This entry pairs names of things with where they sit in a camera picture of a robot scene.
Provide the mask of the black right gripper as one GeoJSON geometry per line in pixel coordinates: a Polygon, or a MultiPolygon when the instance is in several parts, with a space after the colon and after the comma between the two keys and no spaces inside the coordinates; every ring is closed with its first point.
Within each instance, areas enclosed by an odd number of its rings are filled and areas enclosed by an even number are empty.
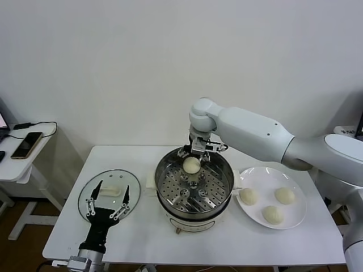
{"type": "Polygon", "coordinates": [[[180,158],[185,158],[190,154],[190,156],[199,157],[200,163],[208,163],[210,162],[210,155],[206,149],[206,142],[210,140],[210,134],[201,135],[189,135],[189,144],[181,147],[177,156],[180,158]]]}

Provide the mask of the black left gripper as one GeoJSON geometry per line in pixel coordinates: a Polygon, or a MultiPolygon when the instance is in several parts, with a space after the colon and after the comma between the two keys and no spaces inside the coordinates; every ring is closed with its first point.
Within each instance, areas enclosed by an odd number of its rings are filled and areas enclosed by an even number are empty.
{"type": "Polygon", "coordinates": [[[99,253],[106,252],[106,239],[108,230],[119,223],[130,210],[130,185],[127,185],[122,205],[115,211],[103,207],[95,207],[103,180],[92,190],[90,197],[85,199],[87,212],[86,216],[90,222],[90,229],[84,242],[79,245],[79,250],[92,250],[99,253]]]}

